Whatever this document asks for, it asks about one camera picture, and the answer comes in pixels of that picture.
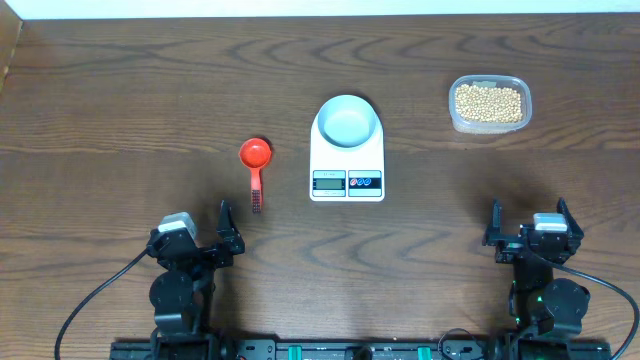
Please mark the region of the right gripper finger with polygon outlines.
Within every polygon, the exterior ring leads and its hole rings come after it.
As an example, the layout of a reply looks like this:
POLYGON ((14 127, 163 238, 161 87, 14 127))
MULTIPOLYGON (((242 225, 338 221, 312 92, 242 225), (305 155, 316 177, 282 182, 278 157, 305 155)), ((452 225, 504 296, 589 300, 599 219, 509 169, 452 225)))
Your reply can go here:
POLYGON ((494 199, 492 203, 491 219, 485 231, 485 239, 490 240, 492 236, 501 233, 501 211, 502 206, 498 199, 494 199))
POLYGON ((557 210, 557 212, 559 214, 564 216, 565 221, 566 221, 567 226, 568 226, 568 233, 570 234, 570 237, 571 238, 583 238, 584 237, 584 232, 583 232, 582 228, 577 224, 577 222, 574 219, 574 217, 572 216, 572 214, 570 213, 564 198, 560 198, 558 200, 558 203, 556 205, 556 210, 557 210))

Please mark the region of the red plastic measuring scoop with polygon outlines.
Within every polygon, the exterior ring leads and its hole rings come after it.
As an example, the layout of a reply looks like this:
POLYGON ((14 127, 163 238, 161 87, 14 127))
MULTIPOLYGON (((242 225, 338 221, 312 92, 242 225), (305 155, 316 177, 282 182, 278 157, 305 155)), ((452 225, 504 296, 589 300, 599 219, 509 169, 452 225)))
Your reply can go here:
POLYGON ((271 157, 271 147, 262 138, 254 137, 246 140, 239 150, 239 158, 242 164, 250 171, 251 204, 254 214, 262 211, 263 186, 261 171, 269 164, 271 157))

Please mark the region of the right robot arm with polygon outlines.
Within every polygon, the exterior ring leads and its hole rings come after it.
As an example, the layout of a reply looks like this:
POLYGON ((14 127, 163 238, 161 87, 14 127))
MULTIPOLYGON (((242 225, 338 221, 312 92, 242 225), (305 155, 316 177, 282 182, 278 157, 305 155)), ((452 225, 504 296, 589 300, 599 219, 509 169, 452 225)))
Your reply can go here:
POLYGON ((514 281, 509 311, 527 337, 568 339, 582 331, 590 293, 553 270, 576 254, 584 232, 560 199, 554 213, 536 213, 516 235, 502 232, 502 206, 492 205, 483 244, 495 248, 495 261, 509 264, 514 281))

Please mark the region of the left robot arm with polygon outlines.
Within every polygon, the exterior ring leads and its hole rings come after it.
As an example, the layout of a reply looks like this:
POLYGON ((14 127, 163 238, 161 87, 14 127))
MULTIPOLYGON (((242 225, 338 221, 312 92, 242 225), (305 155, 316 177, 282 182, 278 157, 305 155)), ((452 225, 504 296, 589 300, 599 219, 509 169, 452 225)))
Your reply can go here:
POLYGON ((216 232, 216 243, 197 246, 197 228, 187 212, 165 216, 150 232, 146 249, 166 272, 151 285, 149 298, 156 326, 168 339, 204 340, 211 336, 208 322, 214 272, 232 266, 234 257, 245 252, 226 201, 221 203, 216 232))

